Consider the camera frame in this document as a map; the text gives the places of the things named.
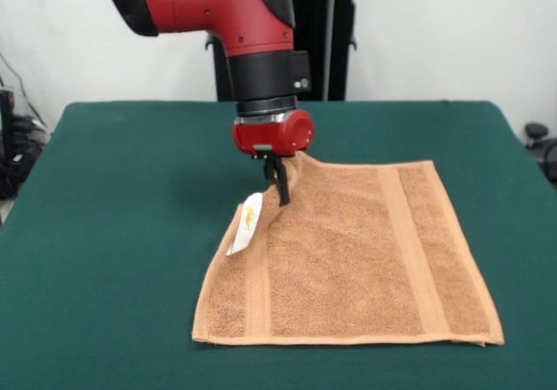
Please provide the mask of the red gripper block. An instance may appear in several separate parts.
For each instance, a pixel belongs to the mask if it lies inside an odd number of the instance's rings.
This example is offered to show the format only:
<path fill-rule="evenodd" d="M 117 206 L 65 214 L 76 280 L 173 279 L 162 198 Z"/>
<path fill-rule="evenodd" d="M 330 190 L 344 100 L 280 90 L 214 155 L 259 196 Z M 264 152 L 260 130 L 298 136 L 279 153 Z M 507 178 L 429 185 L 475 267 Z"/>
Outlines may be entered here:
<path fill-rule="evenodd" d="M 278 114 L 236 117 L 232 135 L 236 146 L 245 154 L 264 156 L 266 186 L 274 183 L 278 190 L 279 205 L 290 203 L 286 167 L 281 157 L 290 157 L 305 151 L 314 137 L 314 123 L 307 111 L 294 109 Z"/>

